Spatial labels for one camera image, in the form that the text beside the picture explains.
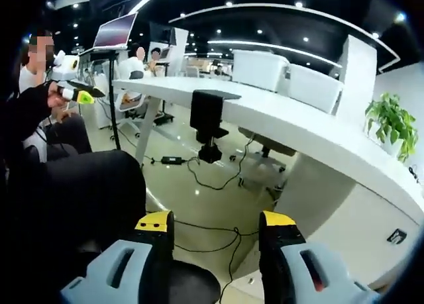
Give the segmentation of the person's left hand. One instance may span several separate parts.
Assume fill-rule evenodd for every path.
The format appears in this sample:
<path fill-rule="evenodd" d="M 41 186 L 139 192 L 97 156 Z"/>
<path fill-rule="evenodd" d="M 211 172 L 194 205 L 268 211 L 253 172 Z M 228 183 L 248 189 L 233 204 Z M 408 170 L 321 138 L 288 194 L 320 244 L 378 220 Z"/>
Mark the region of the person's left hand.
<path fill-rule="evenodd" d="M 50 81 L 48 84 L 48 107 L 53 109 L 56 107 L 63 107 L 66 103 L 71 101 L 67 96 L 63 96 L 64 88 L 60 87 L 55 81 Z"/>

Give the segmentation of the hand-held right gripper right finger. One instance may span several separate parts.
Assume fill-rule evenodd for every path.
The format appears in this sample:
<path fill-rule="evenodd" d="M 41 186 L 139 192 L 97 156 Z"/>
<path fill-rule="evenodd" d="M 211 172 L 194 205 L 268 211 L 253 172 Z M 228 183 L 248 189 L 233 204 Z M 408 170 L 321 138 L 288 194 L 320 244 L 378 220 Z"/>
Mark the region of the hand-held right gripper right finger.
<path fill-rule="evenodd" d="M 287 215 L 261 212 L 259 251 L 265 303 L 375 303 L 379 298 L 350 276 L 337 253 L 307 242 Z"/>

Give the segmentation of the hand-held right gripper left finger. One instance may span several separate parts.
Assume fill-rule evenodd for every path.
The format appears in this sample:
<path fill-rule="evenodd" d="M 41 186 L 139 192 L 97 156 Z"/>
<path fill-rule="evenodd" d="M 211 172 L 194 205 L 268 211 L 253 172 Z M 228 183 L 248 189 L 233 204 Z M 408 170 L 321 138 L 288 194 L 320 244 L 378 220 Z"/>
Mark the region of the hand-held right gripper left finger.
<path fill-rule="evenodd" d="M 150 213 L 61 290 L 62 303 L 169 303 L 174 215 Z"/>

